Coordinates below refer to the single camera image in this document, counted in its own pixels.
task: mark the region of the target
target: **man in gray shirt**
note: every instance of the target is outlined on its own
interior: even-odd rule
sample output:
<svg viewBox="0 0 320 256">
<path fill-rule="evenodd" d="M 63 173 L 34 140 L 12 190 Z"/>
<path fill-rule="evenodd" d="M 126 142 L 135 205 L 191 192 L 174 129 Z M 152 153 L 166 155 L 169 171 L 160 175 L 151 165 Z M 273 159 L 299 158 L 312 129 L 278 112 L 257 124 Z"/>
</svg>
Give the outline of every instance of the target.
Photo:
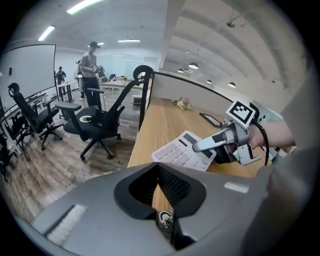
<svg viewBox="0 0 320 256">
<path fill-rule="evenodd" d="M 100 96 L 98 93 L 92 95 L 91 92 L 87 91 L 88 88 L 99 88 L 98 79 L 96 73 L 99 72 L 97 67 L 97 57 L 94 55 L 96 49 L 100 49 L 97 42 L 93 41 L 90 43 L 89 50 L 82 56 L 80 65 L 83 70 L 83 85 L 84 93 L 88 101 L 89 107 L 97 105 L 101 109 Z"/>
</svg>

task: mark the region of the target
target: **calculator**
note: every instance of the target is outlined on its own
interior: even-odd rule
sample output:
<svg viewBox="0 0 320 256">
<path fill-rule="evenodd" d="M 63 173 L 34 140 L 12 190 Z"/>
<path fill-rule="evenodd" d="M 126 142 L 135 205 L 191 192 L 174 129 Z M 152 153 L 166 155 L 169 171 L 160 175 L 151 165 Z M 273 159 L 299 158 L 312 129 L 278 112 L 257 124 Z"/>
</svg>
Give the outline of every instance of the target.
<svg viewBox="0 0 320 256">
<path fill-rule="evenodd" d="M 151 154 L 154 162 L 172 163 L 205 172 L 217 153 L 215 150 L 194 152 L 192 145 L 201 141 L 197 135 L 186 130 L 179 137 Z"/>
</svg>

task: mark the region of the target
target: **wooden floor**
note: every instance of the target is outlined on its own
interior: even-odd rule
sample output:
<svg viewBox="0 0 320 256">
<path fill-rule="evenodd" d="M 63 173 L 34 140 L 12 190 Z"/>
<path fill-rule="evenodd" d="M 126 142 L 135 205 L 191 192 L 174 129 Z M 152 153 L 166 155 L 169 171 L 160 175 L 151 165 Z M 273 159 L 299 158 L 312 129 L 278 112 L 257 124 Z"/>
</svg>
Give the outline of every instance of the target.
<svg viewBox="0 0 320 256">
<path fill-rule="evenodd" d="M 80 153 L 89 143 L 82 141 L 78 135 L 66 133 L 63 127 L 57 133 L 63 137 L 60 141 L 52 135 L 47 139 L 46 149 L 41 151 L 41 142 L 37 137 L 27 139 L 26 154 L 30 161 L 20 155 L 12 158 L 15 170 L 8 171 L 9 182 L 0 176 L 0 190 L 12 212 L 31 223 L 45 207 L 72 190 L 77 184 L 93 177 L 116 172 L 126 168 L 138 133 L 140 106 L 132 104 L 130 92 L 124 99 L 124 111 L 120 116 L 118 132 L 122 140 L 108 138 L 104 143 L 115 154 L 114 159 L 107 159 L 103 148 L 92 147 L 85 155 L 86 162 L 81 161 Z M 118 91 L 108 90 L 105 97 L 108 110 L 119 96 Z M 80 101 L 79 91 L 73 91 L 74 103 L 88 106 L 86 100 Z M 54 117 L 54 124 L 66 123 Z"/>
</svg>

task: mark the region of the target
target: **black office chair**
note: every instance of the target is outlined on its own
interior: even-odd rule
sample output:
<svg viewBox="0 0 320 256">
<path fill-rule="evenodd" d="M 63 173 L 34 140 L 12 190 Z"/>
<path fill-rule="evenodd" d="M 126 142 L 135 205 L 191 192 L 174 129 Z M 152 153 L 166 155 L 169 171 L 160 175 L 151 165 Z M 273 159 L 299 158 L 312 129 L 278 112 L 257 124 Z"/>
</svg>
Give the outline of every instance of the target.
<svg viewBox="0 0 320 256">
<path fill-rule="evenodd" d="M 25 137 L 34 134 L 31 132 L 31 127 L 28 125 L 28 122 L 24 116 L 19 116 L 21 111 L 11 117 L 12 126 L 9 127 L 5 124 L 7 131 L 9 132 L 12 139 L 16 140 L 17 144 L 24 149 L 24 139 Z"/>
<path fill-rule="evenodd" d="M 100 143 L 102 145 L 103 149 L 108 154 L 108 159 L 112 159 L 114 157 L 102 140 L 112 137 L 116 137 L 118 140 L 121 139 L 121 135 L 118 133 L 119 117 L 121 112 L 125 109 L 125 106 L 122 106 L 119 110 L 118 108 L 131 88 L 143 83 L 145 76 L 138 78 L 138 75 L 142 72 L 145 72 L 145 76 L 150 76 L 154 71 L 151 67 L 146 65 L 138 66 L 133 72 L 134 80 L 123 89 L 122 93 L 109 111 L 101 111 L 99 109 L 89 107 L 81 110 L 75 115 L 75 111 L 81 109 L 80 105 L 68 102 L 59 102 L 55 104 L 58 109 L 67 111 L 70 116 L 71 121 L 66 123 L 63 127 L 67 133 L 79 135 L 83 141 L 92 139 L 80 154 L 81 160 L 86 160 L 84 157 L 85 153 L 96 143 Z M 104 92 L 103 90 L 94 88 L 89 88 L 87 91 L 95 94 L 102 94 Z M 81 122 L 80 118 L 83 116 L 93 117 L 95 121 Z"/>
<path fill-rule="evenodd" d="M 0 134 L 0 173 L 3 175 L 5 182 L 8 182 L 6 178 L 7 168 L 10 166 L 13 170 L 16 168 L 11 162 L 11 157 L 17 156 L 15 152 L 11 152 L 7 147 L 6 139 Z"/>
<path fill-rule="evenodd" d="M 44 144 L 50 134 L 62 140 L 62 137 L 57 135 L 54 130 L 63 126 L 63 124 L 57 126 L 51 125 L 51 123 L 53 122 L 53 117 L 59 112 L 59 109 L 51 109 L 50 107 L 50 103 L 52 103 L 54 99 L 51 99 L 48 102 L 42 104 L 44 107 L 47 107 L 47 109 L 38 114 L 37 104 L 34 104 L 32 107 L 27 104 L 23 95 L 19 92 L 20 87 L 17 83 L 14 82 L 10 84 L 8 88 L 10 97 L 14 99 L 18 107 L 21 109 L 21 113 L 27 119 L 28 124 L 31 127 L 31 131 L 33 133 L 39 134 L 42 133 L 43 130 L 45 130 L 39 136 L 40 140 L 42 140 L 41 150 L 45 150 Z"/>
<path fill-rule="evenodd" d="M 113 78 L 115 78 L 116 77 L 116 74 L 111 74 L 110 76 L 109 76 L 109 82 L 111 81 L 111 79 L 113 79 Z"/>
</svg>

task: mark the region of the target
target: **ceiling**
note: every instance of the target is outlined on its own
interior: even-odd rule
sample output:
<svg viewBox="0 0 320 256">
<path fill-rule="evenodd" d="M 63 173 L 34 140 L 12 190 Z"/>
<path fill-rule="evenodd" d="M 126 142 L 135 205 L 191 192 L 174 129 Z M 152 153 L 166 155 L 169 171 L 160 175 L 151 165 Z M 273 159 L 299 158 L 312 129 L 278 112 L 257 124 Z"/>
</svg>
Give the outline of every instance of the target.
<svg viewBox="0 0 320 256">
<path fill-rule="evenodd" d="M 87 50 L 91 41 L 104 42 L 101 49 L 125 49 L 128 46 L 162 49 L 167 0 L 102 0 L 69 14 L 67 10 L 81 0 L 43 0 L 21 21 L 7 49 L 39 44 L 38 38 L 48 26 L 55 30 L 43 43 Z M 121 39 L 140 39 L 140 43 L 119 43 Z"/>
<path fill-rule="evenodd" d="M 308 56 L 294 27 L 269 2 L 186 0 L 162 68 L 174 73 L 188 68 L 194 71 L 192 79 L 210 79 L 213 86 L 228 88 L 235 82 L 237 91 L 268 105 L 266 95 L 288 101 L 304 81 Z M 226 24 L 230 20 L 233 28 Z M 199 69 L 189 68 L 191 62 Z"/>
</svg>

